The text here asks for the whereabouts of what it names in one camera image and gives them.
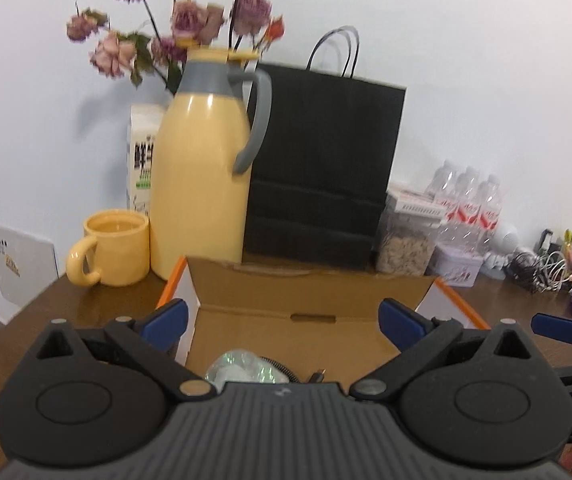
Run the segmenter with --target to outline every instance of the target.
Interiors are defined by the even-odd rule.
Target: leaf
[[[137,51],[136,59],[134,60],[134,68],[140,72],[146,72],[149,74],[154,72],[153,58],[150,56],[150,52],[147,50],[144,50],[141,53]]]
[[[108,23],[108,15],[105,12],[101,12],[100,10],[91,9],[88,7],[82,12],[82,14],[96,20],[99,27],[103,27],[106,23]]]
[[[135,88],[139,88],[139,85],[144,82],[144,78],[141,77],[141,73],[136,68],[130,72],[130,82],[134,85]]]
[[[125,36],[126,41],[132,41],[134,46],[136,46],[137,50],[143,50],[148,48],[148,43],[152,38],[150,36],[146,36],[145,34],[141,34],[139,32],[131,32]]]
[[[168,85],[166,88],[171,94],[175,95],[179,88],[179,83],[181,83],[181,68],[173,61],[168,67]]]

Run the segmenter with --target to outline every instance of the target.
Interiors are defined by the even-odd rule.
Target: metal screw
[[[206,381],[193,379],[179,385],[179,391],[189,397],[200,397],[210,393],[212,386]]]
[[[386,391],[386,383],[379,379],[362,379],[355,384],[354,388],[362,395],[379,395]]]

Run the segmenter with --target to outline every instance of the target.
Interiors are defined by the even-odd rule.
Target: mug handle
[[[91,286],[101,280],[101,274],[97,270],[88,274],[83,272],[83,261],[86,259],[86,254],[96,246],[97,238],[94,236],[86,236],[72,246],[66,260],[66,274],[71,283],[79,286]]]

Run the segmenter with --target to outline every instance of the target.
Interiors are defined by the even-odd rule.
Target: tangled wires
[[[506,267],[506,274],[531,292],[559,290],[570,279],[569,268],[560,251],[537,256],[527,251],[517,253]]]

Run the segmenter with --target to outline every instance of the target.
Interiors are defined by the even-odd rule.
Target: gray thermos handle
[[[255,120],[250,131],[250,137],[243,150],[237,153],[233,166],[234,174],[245,173],[259,153],[259,148],[266,136],[268,120],[271,117],[272,107],[272,81],[271,77],[263,70],[254,72],[234,71],[228,75],[231,84],[242,81],[252,81],[257,86],[257,104],[255,107]]]

